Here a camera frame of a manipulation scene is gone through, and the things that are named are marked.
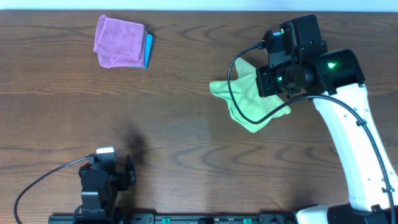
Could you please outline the green microfiber cloth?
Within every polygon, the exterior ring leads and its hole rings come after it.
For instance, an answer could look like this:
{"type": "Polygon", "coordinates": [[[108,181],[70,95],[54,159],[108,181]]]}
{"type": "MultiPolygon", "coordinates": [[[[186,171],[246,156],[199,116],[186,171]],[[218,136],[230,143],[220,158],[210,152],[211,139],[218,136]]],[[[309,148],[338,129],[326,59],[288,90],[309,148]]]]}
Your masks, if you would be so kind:
{"type": "MultiPolygon", "coordinates": [[[[256,85],[256,68],[253,65],[242,58],[237,59],[234,65],[238,78],[230,81],[232,93],[239,109],[247,118],[257,121],[284,103],[277,95],[268,96],[267,98],[259,96],[256,85]]],[[[231,118],[252,133],[262,129],[271,118],[279,118],[291,112],[290,107],[286,106],[262,123],[252,124],[239,114],[231,99],[226,81],[210,82],[210,91],[214,96],[224,99],[228,104],[231,118]]]]}

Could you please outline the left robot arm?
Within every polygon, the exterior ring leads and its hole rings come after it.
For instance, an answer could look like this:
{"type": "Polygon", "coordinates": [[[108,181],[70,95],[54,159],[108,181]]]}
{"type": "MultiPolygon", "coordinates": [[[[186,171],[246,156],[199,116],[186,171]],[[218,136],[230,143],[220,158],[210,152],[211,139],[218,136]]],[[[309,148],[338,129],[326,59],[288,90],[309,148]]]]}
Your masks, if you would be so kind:
{"type": "Polygon", "coordinates": [[[113,152],[92,154],[89,162],[81,166],[82,204],[74,211],[73,223],[114,223],[118,193],[136,183],[133,161],[125,159],[124,170],[116,170],[113,152]]]}

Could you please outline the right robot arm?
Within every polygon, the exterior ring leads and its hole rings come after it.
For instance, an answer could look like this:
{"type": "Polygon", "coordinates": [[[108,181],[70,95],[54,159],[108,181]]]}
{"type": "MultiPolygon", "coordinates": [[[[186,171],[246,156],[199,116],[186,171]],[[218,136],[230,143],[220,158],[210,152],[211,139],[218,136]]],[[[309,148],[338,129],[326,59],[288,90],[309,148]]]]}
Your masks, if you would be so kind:
{"type": "Polygon", "coordinates": [[[343,166],[349,204],[315,206],[296,215],[299,223],[396,223],[397,174],[369,108],[364,75],[348,49],[267,51],[257,71],[261,97],[286,93],[289,104],[311,100],[323,118],[343,166]]]}

